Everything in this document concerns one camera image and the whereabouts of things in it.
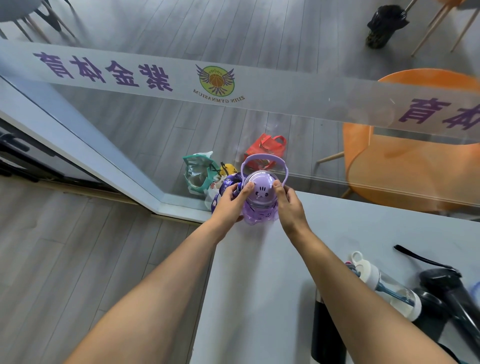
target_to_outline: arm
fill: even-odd
[[[220,199],[212,218],[195,230],[152,273],[113,306],[80,342],[65,363],[162,363],[195,283],[216,244],[238,220],[247,184]]]
[[[355,363],[455,362],[352,274],[315,236],[295,191],[283,188],[278,181],[274,183],[274,188],[282,227],[303,258]]]

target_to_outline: purple strap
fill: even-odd
[[[243,175],[243,167],[245,167],[245,165],[248,162],[250,162],[251,160],[254,160],[254,159],[268,159],[268,160],[272,160],[274,162],[277,162],[278,164],[283,166],[283,168],[285,169],[285,178],[283,179],[282,186],[285,185],[285,181],[288,178],[288,168],[287,168],[287,165],[285,164],[285,161],[282,158],[274,156],[273,154],[252,154],[251,156],[248,156],[243,161],[243,163],[241,164],[241,167],[240,167],[242,187],[244,186],[244,183],[245,183],[245,176]]]

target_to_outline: white water bottle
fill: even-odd
[[[421,300],[414,291],[398,283],[368,260],[363,259],[361,252],[353,252],[351,261],[357,272],[360,273],[360,279],[371,290],[376,291],[409,321],[415,321],[418,318],[421,312]]]

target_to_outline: basketball logo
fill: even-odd
[[[197,73],[200,84],[211,95],[228,96],[235,88],[233,68],[227,72],[217,66],[207,66],[202,69],[197,65]]]

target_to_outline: white countertop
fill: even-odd
[[[342,260],[360,250],[409,287],[432,268],[393,250],[404,247],[480,280],[480,224],[437,215],[298,193],[313,230]],[[279,221],[238,223],[214,257],[191,364],[310,363],[315,285]],[[451,324],[441,342],[480,363]]]

